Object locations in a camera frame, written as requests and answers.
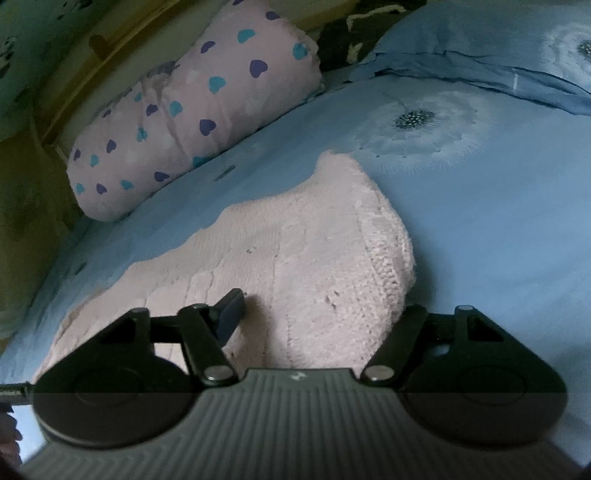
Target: bed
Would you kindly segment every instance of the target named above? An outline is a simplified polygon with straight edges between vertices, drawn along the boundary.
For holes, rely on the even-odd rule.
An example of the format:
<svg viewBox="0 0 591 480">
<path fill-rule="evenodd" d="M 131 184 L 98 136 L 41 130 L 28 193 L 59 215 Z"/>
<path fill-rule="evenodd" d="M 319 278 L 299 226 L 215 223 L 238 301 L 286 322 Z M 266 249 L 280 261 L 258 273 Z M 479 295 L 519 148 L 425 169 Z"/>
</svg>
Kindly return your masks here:
<svg viewBox="0 0 591 480">
<path fill-rule="evenodd" d="M 319 155 L 333 150 L 359 161 L 409 231 L 417 283 L 407 302 L 439 313 L 472 304 L 552 365 L 570 393 L 553 441 L 587 464 L 591 118 L 479 79 L 389 68 L 356 77 L 351 67 L 325 73 L 324 94 L 129 216 L 82 219 L 0 357 L 0 382 L 28 381 L 68 312 L 131 264 L 179 247 L 232 204 L 298 186 Z M 17 418 L 29 438 L 27 458 L 43 440 L 29 410 Z"/>
</svg>

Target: pillowcase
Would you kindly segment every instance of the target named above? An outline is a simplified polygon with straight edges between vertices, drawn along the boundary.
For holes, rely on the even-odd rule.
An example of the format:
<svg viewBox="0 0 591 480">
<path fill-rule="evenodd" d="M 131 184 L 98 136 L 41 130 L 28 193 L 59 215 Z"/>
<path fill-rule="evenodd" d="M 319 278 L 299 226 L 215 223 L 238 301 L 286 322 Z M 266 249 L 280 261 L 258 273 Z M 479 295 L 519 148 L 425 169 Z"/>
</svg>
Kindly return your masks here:
<svg viewBox="0 0 591 480">
<path fill-rule="evenodd" d="M 428 4 L 390 29 L 350 79 L 384 70 L 591 115 L 591 5 Z"/>
<path fill-rule="evenodd" d="M 172 69 L 142 77 L 79 135 L 67 172 L 80 208 L 117 220 L 298 106 L 321 85 L 316 53 L 267 0 L 230 0 Z"/>
</svg>

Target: black clamp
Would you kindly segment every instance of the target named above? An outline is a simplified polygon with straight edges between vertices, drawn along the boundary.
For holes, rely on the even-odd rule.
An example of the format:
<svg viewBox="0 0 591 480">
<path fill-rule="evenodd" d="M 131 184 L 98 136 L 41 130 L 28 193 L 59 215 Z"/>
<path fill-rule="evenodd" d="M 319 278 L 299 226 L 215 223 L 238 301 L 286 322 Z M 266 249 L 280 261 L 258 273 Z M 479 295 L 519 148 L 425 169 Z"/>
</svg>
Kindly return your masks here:
<svg viewBox="0 0 591 480">
<path fill-rule="evenodd" d="M 567 403 L 558 373 L 472 306 L 406 308 L 361 380 L 393 388 L 433 433 L 485 448 L 540 440 Z"/>
<path fill-rule="evenodd" d="M 152 439 L 176 425 L 205 388 L 238 382 L 221 347 L 244 313 L 239 289 L 214 307 L 195 304 L 176 316 L 130 310 L 34 387 L 0 388 L 0 406 L 32 400 L 46 435 L 78 447 Z M 179 343 L 189 374 L 154 355 L 154 343 Z M 487 449 L 542 439 L 567 403 L 558 373 L 472 306 L 453 315 L 406 308 L 360 381 L 392 388 L 432 433 Z"/>
<path fill-rule="evenodd" d="M 238 288 L 213 307 L 195 304 L 175 316 L 130 310 L 41 376 L 29 398 L 41 428 L 94 449 L 156 437 L 185 416 L 204 388 L 238 381 L 221 347 L 244 314 Z M 189 374 L 156 356 L 155 343 L 179 343 Z M 19 395 L 31 397 L 23 385 L 15 387 L 12 404 Z"/>
</svg>

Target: ribbed gray surface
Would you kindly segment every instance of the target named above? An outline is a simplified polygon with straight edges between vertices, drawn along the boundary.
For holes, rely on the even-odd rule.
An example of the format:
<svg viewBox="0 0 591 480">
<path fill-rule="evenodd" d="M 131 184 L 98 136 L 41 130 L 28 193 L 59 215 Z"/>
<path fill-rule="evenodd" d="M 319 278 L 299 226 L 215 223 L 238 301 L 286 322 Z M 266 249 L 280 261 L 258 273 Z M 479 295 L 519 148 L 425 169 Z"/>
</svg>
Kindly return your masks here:
<svg viewBox="0 0 591 480">
<path fill-rule="evenodd" d="M 250 371 L 209 389 L 182 423 L 139 446 L 50 443 L 22 471 L 31 480 L 572 480 L 580 471 L 549 443 L 505 453 L 446 443 L 392 391 L 348 370 L 294 373 Z"/>
</svg>

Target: knitted fabric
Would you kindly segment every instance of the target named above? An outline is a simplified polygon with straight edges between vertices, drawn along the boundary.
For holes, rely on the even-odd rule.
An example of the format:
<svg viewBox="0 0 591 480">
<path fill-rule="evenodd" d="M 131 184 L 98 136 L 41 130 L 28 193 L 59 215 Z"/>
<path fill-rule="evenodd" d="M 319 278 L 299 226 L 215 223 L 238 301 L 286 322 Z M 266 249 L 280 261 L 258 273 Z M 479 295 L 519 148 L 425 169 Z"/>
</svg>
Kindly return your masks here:
<svg viewBox="0 0 591 480">
<path fill-rule="evenodd" d="M 35 379 L 133 307 L 153 316 L 246 293 L 247 314 L 224 347 L 248 368 L 339 368 L 359 374 L 404 308 L 411 243 L 384 195 L 346 155 L 324 153 L 284 194 L 225 209 L 209 228 L 130 266 L 63 320 Z M 186 369 L 180 347 L 156 353 Z"/>
</svg>

